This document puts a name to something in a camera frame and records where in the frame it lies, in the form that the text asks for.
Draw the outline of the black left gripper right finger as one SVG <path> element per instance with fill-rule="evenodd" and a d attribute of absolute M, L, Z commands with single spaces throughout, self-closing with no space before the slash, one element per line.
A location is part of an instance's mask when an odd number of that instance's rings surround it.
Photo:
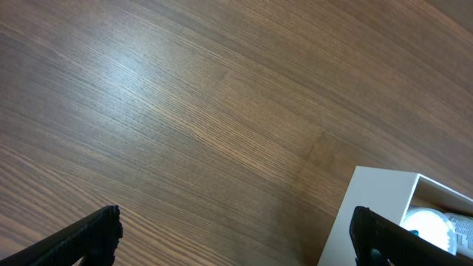
<path fill-rule="evenodd" d="M 399 225 L 357 206 L 350 221 L 357 266 L 469 266 Z"/>

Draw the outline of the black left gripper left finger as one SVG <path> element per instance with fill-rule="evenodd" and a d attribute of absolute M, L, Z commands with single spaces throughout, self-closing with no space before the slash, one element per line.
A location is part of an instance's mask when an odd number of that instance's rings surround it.
<path fill-rule="evenodd" d="M 1 260 L 4 266 L 112 266 L 123 237 L 120 209 L 105 206 L 74 224 Z"/>

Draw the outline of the cotton swab round container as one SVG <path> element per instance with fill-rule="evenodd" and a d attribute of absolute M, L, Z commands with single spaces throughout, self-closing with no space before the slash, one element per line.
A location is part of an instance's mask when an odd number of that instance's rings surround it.
<path fill-rule="evenodd" d="M 472 218 L 410 206 L 401 227 L 452 255 L 472 258 Z"/>

